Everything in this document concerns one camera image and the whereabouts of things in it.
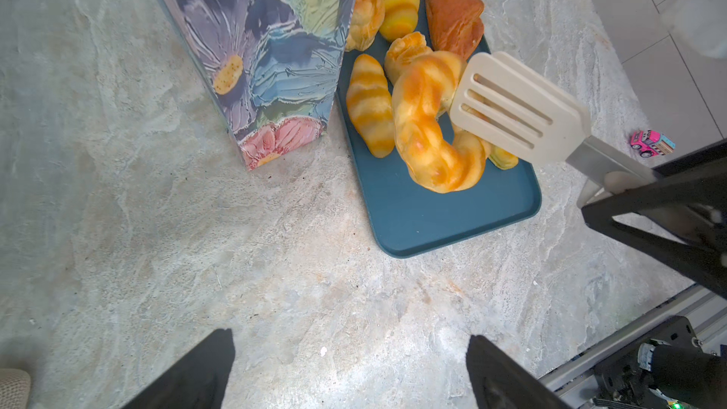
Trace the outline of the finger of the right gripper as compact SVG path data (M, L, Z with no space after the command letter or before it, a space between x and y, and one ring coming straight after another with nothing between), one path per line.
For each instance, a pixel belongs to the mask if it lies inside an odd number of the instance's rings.
M586 204L585 223L615 238L637 239L641 233L615 218L628 213L645 216L691 246L726 248L726 157L703 158L690 168L661 177L641 187Z
M656 259L716 295L726 297L726 267L721 263L722 252L706 245L674 242L616 221L586 222L586 225Z

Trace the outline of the floral paper gift bag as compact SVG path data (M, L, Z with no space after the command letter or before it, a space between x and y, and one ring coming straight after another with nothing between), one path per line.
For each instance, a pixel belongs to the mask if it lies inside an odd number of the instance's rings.
M158 0L249 170L327 130L354 0Z

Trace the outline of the metal tongs with white tips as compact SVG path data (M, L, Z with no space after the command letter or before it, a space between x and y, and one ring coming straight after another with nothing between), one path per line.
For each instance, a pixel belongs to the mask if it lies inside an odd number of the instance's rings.
M453 125L533 166L583 174L583 208L656 182L655 172L592 134L589 108L505 52L473 55L450 109Z

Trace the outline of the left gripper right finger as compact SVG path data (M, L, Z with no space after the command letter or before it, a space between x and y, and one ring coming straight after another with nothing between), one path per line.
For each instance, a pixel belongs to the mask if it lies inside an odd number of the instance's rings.
M470 338L466 367L478 408L569 408L482 335Z

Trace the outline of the ring shaped donut bread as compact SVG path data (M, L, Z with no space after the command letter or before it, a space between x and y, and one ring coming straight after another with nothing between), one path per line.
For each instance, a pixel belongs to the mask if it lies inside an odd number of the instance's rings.
M399 156L418 185L436 193L474 187L486 170L490 146L456 126L443 136L438 118L450 111L467 62L449 51L416 58L395 83L392 108Z

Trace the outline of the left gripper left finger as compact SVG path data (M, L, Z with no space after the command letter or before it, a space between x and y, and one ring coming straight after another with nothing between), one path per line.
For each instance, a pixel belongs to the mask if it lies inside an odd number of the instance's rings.
M125 408L221 408L235 357L232 329L216 329Z

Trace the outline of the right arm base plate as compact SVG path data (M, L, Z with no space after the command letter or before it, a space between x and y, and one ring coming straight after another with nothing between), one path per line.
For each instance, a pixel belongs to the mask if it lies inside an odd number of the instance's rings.
M598 393L593 403L608 403L607 408L692 408L658 389L652 373L640 365L639 348L643 344L702 352L690 321L684 316L671 316L594 367Z

